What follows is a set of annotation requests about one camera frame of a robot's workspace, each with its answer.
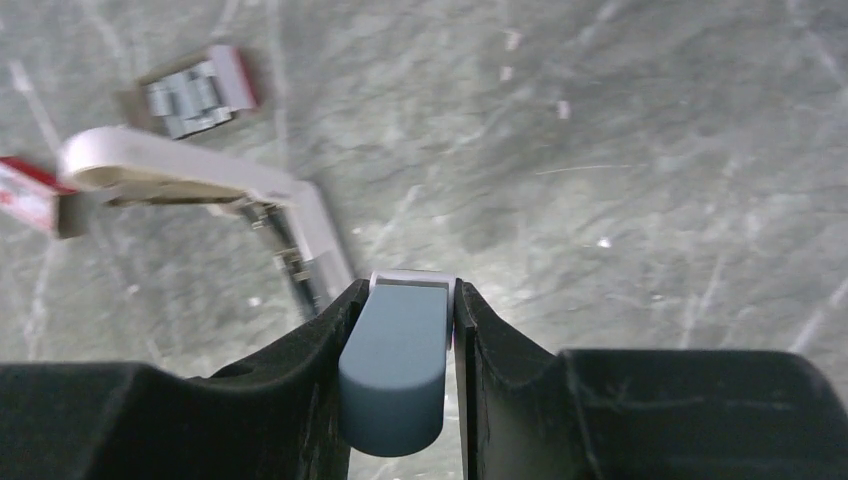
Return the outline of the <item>staple tray with staples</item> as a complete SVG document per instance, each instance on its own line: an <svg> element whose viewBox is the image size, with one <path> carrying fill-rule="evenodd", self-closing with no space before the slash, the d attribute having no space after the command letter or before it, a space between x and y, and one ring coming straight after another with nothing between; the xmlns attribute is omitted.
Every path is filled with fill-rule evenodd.
<svg viewBox="0 0 848 480"><path fill-rule="evenodd" d="M183 140L241 121L260 109L242 50L213 44L134 79L115 93L127 123Z"/></svg>

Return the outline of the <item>red staple box sleeve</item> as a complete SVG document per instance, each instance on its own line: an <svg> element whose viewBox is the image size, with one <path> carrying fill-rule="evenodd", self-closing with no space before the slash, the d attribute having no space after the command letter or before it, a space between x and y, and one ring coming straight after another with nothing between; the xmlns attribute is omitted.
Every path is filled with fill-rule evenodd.
<svg viewBox="0 0 848 480"><path fill-rule="evenodd" d="M1 211L57 239L86 231L82 193L16 156L1 157Z"/></svg>

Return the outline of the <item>small blue stapler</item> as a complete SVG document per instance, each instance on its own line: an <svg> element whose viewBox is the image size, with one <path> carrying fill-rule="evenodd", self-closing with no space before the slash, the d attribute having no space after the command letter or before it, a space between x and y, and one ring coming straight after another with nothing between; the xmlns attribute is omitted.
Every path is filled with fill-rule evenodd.
<svg viewBox="0 0 848 480"><path fill-rule="evenodd" d="M456 284L439 272L372 274L338 360L339 430L353 449L403 457L441 434Z"/></svg>

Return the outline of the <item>long white stapler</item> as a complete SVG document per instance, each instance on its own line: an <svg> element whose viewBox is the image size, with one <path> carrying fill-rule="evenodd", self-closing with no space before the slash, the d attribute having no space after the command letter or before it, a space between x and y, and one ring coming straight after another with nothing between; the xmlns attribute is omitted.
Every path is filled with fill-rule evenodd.
<svg viewBox="0 0 848 480"><path fill-rule="evenodd" d="M288 172L131 128L98 127L66 140L60 177L110 206L215 205L241 217L270 250L311 319L353 281L317 186Z"/></svg>

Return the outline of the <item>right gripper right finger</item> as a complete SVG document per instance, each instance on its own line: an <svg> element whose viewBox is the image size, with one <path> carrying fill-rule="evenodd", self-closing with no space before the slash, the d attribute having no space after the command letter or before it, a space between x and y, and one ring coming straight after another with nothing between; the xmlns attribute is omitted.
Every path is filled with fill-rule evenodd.
<svg viewBox="0 0 848 480"><path fill-rule="evenodd" d="M847 414L801 356L762 350L551 353L457 285L468 479L843 479Z"/></svg>

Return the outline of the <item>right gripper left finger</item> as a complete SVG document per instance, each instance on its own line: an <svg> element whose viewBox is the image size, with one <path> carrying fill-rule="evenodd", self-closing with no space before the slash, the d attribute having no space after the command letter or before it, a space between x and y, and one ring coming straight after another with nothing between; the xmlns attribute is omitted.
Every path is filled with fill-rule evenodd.
<svg viewBox="0 0 848 480"><path fill-rule="evenodd" d="M338 359L353 282L313 320L214 375L138 362L1 368L5 479L343 479Z"/></svg>

